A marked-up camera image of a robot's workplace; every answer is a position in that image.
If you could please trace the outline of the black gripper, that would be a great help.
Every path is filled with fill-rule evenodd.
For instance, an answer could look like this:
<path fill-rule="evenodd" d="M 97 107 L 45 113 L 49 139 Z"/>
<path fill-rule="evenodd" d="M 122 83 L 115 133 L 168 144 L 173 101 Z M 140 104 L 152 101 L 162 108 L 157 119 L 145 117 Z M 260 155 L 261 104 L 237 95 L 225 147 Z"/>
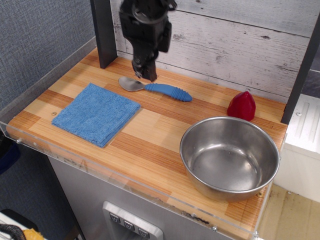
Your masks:
<path fill-rule="evenodd" d="M 119 13 L 122 34 L 133 48 L 132 67 L 138 78 L 157 79 L 156 59 L 159 52 L 168 52 L 172 33 L 168 12 L 157 19 L 133 12 Z"/>

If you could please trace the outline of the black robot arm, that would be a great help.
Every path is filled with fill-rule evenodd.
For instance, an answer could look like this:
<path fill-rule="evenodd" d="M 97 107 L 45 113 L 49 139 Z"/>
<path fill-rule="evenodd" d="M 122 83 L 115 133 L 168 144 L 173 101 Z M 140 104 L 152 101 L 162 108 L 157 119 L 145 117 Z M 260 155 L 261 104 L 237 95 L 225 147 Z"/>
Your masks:
<path fill-rule="evenodd" d="M 174 11 L 174 0 L 124 0 L 119 17 L 122 34 L 133 48 L 132 67 L 138 78 L 157 79 L 156 59 L 170 48 L 172 24 L 168 12 Z"/>

